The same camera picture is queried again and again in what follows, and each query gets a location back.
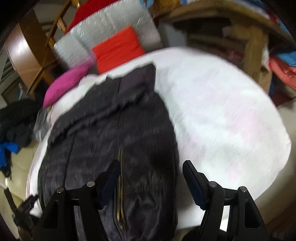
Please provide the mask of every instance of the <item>clothing pile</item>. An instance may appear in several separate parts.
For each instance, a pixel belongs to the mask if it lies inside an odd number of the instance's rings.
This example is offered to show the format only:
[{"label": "clothing pile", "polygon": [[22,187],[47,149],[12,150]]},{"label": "clothing pile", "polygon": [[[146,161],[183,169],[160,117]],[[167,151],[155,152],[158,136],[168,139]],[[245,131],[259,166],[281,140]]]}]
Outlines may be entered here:
[{"label": "clothing pile", "polygon": [[18,153],[32,140],[40,107],[36,101],[24,99],[0,109],[0,170],[6,177],[11,175],[11,152]]},{"label": "clothing pile", "polygon": [[[56,121],[38,173],[42,209],[58,187],[80,188],[118,159],[115,197],[100,211],[109,240],[173,238],[179,157],[154,84],[153,64],[107,77]],[[85,240],[79,208],[75,221],[79,240]]]}]

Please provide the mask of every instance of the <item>magenta fabric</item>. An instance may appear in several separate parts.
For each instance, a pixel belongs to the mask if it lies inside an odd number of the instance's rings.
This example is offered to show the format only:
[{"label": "magenta fabric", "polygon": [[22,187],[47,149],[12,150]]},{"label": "magenta fabric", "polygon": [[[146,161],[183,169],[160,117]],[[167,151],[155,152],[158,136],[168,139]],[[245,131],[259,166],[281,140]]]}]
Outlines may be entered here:
[{"label": "magenta fabric", "polygon": [[68,70],[58,77],[46,91],[43,108],[57,102],[66,92],[77,85],[86,76],[90,67],[90,64],[83,64]]}]

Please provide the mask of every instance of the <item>silver bolt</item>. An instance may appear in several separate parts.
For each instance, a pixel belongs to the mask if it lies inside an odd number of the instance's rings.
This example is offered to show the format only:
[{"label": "silver bolt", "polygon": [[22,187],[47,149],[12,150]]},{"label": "silver bolt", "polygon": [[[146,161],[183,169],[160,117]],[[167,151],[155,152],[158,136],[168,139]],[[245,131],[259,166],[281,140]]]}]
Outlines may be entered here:
[{"label": "silver bolt", "polygon": [[58,189],[57,189],[57,193],[61,193],[61,192],[63,192],[64,191],[64,188],[63,187],[59,187]]},{"label": "silver bolt", "polygon": [[94,181],[90,181],[90,182],[88,182],[86,185],[87,185],[89,188],[91,188],[91,187],[93,187],[95,184],[96,184],[96,183],[95,183]]},{"label": "silver bolt", "polygon": [[213,182],[213,181],[210,181],[210,182],[209,182],[209,185],[210,185],[210,187],[212,187],[212,188],[217,187],[217,183],[216,183],[216,182]]},{"label": "silver bolt", "polygon": [[248,191],[248,189],[247,189],[246,187],[244,187],[244,186],[241,186],[241,187],[240,187],[240,190],[241,190],[242,192],[246,192],[246,191]]}]

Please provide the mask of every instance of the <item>red cloth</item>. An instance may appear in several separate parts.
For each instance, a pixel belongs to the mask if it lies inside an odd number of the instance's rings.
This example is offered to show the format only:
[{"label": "red cloth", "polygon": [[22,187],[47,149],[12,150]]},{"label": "red cloth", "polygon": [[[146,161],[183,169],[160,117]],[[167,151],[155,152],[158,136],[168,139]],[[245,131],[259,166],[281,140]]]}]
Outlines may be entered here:
[{"label": "red cloth", "polygon": [[145,54],[131,26],[101,42],[93,51],[100,74]]},{"label": "red cloth", "polygon": [[86,19],[93,13],[101,10],[104,7],[116,2],[117,0],[89,0],[77,10],[71,24],[67,27],[66,32],[69,32],[76,24],[80,23],[82,20]]},{"label": "red cloth", "polygon": [[269,59],[269,67],[281,81],[296,90],[296,67],[289,66],[276,56]]}]

